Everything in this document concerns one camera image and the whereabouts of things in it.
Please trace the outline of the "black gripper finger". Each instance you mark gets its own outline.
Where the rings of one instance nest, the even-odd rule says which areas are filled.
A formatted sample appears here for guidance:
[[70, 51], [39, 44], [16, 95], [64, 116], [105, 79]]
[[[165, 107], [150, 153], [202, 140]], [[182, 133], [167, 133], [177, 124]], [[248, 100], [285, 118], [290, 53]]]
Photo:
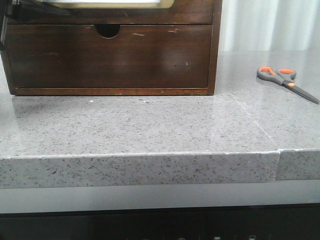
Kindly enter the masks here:
[[46, 16], [70, 16], [71, 12], [38, 0], [1, 0], [0, 1], [0, 49], [5, 49], [8, 19], [19, 23]]

